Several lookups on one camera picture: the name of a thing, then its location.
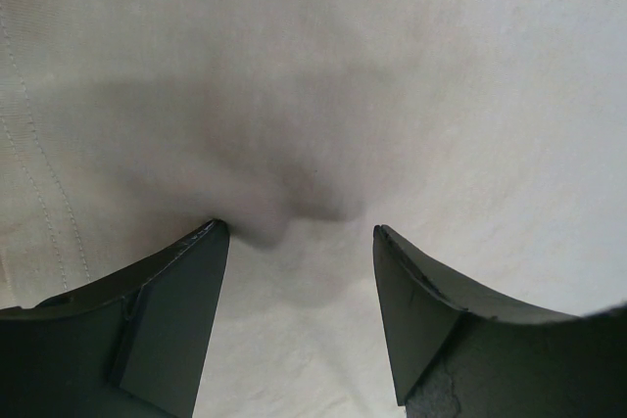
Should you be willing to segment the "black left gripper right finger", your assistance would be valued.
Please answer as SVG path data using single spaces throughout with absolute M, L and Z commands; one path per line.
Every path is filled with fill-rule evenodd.
M 622 417 L 626 309 L 573 316 L 490 289 L 386 225 L 373 266 L 409 417 Z

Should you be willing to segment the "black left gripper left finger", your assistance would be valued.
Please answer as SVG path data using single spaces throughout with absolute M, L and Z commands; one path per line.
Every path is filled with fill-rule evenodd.
M 1 312 L 5 417 L 189 417 L 225 272 L 213 220 L 31 308 Z

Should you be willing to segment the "beige t shirt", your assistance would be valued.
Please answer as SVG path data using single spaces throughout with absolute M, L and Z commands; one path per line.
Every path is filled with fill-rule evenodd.
M 626 300 L 626 0 L 1 0 L 1 303 L 232 230 L 196 415 L 396 417 L 371 240 Z

